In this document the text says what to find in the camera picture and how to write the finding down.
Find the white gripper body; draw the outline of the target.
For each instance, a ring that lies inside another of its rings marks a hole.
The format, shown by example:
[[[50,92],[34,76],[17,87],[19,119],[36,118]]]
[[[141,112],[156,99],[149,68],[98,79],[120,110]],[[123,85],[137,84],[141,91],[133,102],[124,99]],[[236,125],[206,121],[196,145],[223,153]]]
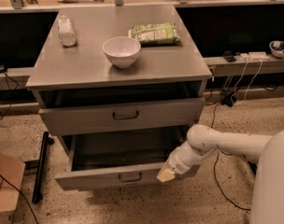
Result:
[[[191,156],[179,147],[170,153],[166,163],[167,167],[177,175],[183,175],[192,168]]]

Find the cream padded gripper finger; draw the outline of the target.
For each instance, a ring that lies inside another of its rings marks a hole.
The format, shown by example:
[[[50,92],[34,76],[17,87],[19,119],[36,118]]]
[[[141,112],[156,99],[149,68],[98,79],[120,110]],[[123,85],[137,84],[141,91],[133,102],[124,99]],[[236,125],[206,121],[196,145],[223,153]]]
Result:
[[[170,169],[168,166],[163,166],[162,169],[157,174],[157,179],[160,182],[171,181],[176,178],[176,172]]]

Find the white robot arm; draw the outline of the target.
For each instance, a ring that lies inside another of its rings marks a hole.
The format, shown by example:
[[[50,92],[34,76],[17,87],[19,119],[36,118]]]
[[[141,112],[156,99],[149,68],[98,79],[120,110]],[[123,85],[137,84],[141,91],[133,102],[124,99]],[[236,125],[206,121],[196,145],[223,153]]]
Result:
[[[257,165],[249,224],[284,224],[284,131],[275,135],[222,133],[194,125],[157,174],[161,182],[183,175],[218,152]]]

